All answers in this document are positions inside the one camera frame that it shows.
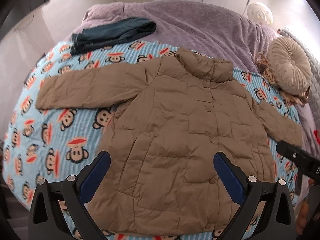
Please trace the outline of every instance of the blue gripper pad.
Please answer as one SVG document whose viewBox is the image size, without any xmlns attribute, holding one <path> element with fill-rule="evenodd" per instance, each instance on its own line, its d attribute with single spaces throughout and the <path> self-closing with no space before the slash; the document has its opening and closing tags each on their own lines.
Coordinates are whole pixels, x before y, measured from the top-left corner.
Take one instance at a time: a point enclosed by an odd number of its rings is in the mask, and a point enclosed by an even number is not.
<svg viewBox="0 0 320 240">
<path fill-rule="evenodd" d="M 100 152 L 99 155 L 100 154 L 102 154 L 102 157 L 95 164 L 95 166 L 88 174 L 88 176 L 84 179 L 79 188 L 78 197 L 82 205 L 84 203 L 88 203 L 93 198 L 94 193 L 97 191 L 102 179 L 110 168 L 110 154 L 108 152 Z"/>
<path fill-rule="evenodd" d="M 245 200 L 242 184 L 219 153 L 216 153 L 213 157 L 213 166 L 232 201 L 242 205 Z"/>
</svg>

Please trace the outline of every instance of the bed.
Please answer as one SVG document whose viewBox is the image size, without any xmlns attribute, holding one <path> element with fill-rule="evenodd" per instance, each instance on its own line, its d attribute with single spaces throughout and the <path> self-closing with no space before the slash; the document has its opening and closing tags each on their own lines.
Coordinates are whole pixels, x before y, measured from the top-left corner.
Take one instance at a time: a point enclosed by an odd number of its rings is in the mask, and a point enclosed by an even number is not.
<svg viewBox="0 0 320 240">
<path fill-rule="evenodd" d="M 102 67 L 110 64 L 108 58 L 112 56 L 119 56 L 122 61 L 134 64 L 142 56 L 145 60 L 162 55 L 172 56 L 179 46 L 185 46 L 209 57 L 228 59 L 234 63 L 234 77 L 257 101 L 261 98 L 258 97 L 256 89 L 261 91 L 266 100 L 277 106 L 279 113 L 300 123 L 296 108 L 293 105 L 289 108 L 284 106 L 279 92 L 259 75 L 254 64 L 255 55 L 258 52 L 265 53 L 269 43 L 277 37 L 273 30 L 258 26 L 233 11 L 214 5 L 161 1 L 95 5 L 86 12 L 82 24 L 74 33 L 81 32 L 83 28 L 132 16 L 145 17 L 157 24 L 155 33 L 136 41 L 142 46 L 135 46 L 134 42 L 120 44 L 71 57 L 72 43 L 69 35 L 52 48 L 26 78 L 6 135 L 3 177 L 15 197 L 27 209 L 30 209 L 34 189 L 40 178 L 46 178 L 49 182 L 61 181 L 70 174 L 78 174 L 85 165 L 92 162 L 95 157 L 93 153 L 104 130 L 104 126 L 96 122 L 97 116 L 104 111 L 112 118 L 117 110 L 117 106 L 113 106 L 110 109 L 38 111 L 34 103 L 43 79 L 63 74 L 65 71 Z M 314 126 L 312 115 L 309 112 L 305 114 L 309 121 L 304 125 Z M 294 164 L 277 154 L 276 141 L 268 138 L 268 142 L 274 157 L 275 178 L 283 178 L 288 182 L 292 203 L 296 206 L 301 200 L 294 194 L 297 169 Z M 74 145 L 81 145 L 88 153 L 79 163 L 70 162 L 66 158 L 66 153 Z M 66 208 L 63 210 L 70 231 L 79 238 Z M 252 234 L 256 223 L 257 220 L 252 221 L 244 237 Z M 107 228 L 101 230 L 109 240 L 120 240 L 124 237 L 135 240 L 134 236 L 114 234 L 108 232 Z M 170 238 L 215 239 L 221 230 L 222 228 L 216 228 L 213 232 Z M 143 240 L 151 238 L 164 237 L 143 237 Z"/>
</svg>

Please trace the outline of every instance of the jacket's right sleeve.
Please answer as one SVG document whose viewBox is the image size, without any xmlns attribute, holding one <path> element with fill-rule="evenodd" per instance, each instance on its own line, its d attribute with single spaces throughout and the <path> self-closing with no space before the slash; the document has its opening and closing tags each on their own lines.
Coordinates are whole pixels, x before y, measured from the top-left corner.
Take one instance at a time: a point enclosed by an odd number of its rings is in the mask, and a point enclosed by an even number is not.
<svg viewBox="0 0 320 240">
<path fill-rule="evenodd" d="M 286 141 L 289 144 L 301 147 L 302 133 L 301 127 L 294 121 L 282 116 L 273 106 L 265 100 L 260 104 L 254 100 L 248 90 L 243 88 L 246 94 L 246 100 L 255 114 L 261 121 L 266 133 L 278 141 Z"/>
<path fill-rule="evenodd" d="M 113 63 L 47 78 L 36 108 L 102 108 L 125 102 L 151 83 L 160 63 L 161 58 L 157 57 L 137 64 Z"/>
</svg>

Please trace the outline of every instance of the jacket collar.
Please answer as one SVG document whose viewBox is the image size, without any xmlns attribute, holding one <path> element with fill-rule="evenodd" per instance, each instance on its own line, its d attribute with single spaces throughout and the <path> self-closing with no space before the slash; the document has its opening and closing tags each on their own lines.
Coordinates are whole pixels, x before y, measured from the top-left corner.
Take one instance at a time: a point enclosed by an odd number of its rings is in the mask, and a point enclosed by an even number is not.
<svg viewBox="0 0 320 240">
<path fill-rule="evenodd" d="M 180 47 L 176 59 L 193 76 L 211 82 L 225 82 L 232 79 L 233 63 L 225 59 L 208 58 Z"/>
</svg>

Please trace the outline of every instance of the round pleated cushion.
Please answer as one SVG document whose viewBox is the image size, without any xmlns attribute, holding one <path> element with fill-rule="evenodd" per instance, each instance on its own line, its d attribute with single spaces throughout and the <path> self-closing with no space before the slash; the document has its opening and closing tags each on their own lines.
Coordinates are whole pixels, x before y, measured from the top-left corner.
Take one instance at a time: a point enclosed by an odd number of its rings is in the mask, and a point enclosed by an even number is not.
<svg viewBox="0 0 320 240">
<path fill-rule="evenodd" d="M 300 95 L 308 89 L 311 68 L 307 55 L 298 43 L 287 37 L 279 37 L 270 44 L 267 58 L 282 90 L 291 95 Z"/>
</svg>

